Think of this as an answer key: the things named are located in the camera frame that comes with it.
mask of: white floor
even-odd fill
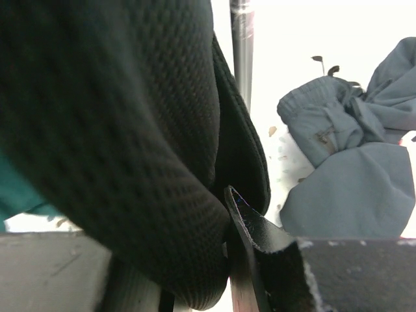
[[[216,34],[233,69],[228,1],[212,1]],[[272,203],[266,217],[270,221],[279,224],[278,210],[288,191],[312,171],[277,115],[279,99],[322,75],[320,64],[311,60],[314,55],[324,58],[326,69],[339,65],[339,77],[365,86],[375,67],[400,39],[416,36],[416,6],[399,5],[401,2],[396,0],[395,5],[380,2],[366,5],[376,3],[373,0],[359,3],[338,0],[336,5],[321,0],[314,1],[314,5],[301,1],[292,1],[292,5],[273,0],[255,2],[252,120],[268,159]],[[76,230],[60,219],[48,222],[46,218],[25,215],[9,220],[8,226],[11,231]],[[210,309],[210,312],[221,311],[232,311],[229,289]]]

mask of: dry leaf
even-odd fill
[[[268,130],[268,137],[270,138],[277,130],[278,128],[276,128],[275,126],[270,127],[270,129]]]
[[[315,57],[312,57],[313,60],[317,61],[317,62],[322,62],[324,59],[322,58],[322,56],[317,55]]]
[[[57,228],[59,228],[61,225],[63,225],[63,223],[65,223],[66,221],[68,221],[67,218],[61,219],[57,222]]]
[[[339,72],[339,66],[338,65],[336,65],[334,67],[331,67],[330,70],[328,70],[328,76],[333,77],[333,75],[337,72]]]

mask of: black pole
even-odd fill
[[[235,80],[249,112],[253,79],[253,7],[252,0],[230,0]]]

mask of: teal fabric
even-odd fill
[[[0,152],[0,232],[6,231],[4,221],[20,213],[41,216],[62,216],[35,191]]]

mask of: black mesh fabric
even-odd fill
[[[88,235],[211,307],[228,277],[223,188],[262,213],[270,189],[209,0],[0,3],[4,153]]]

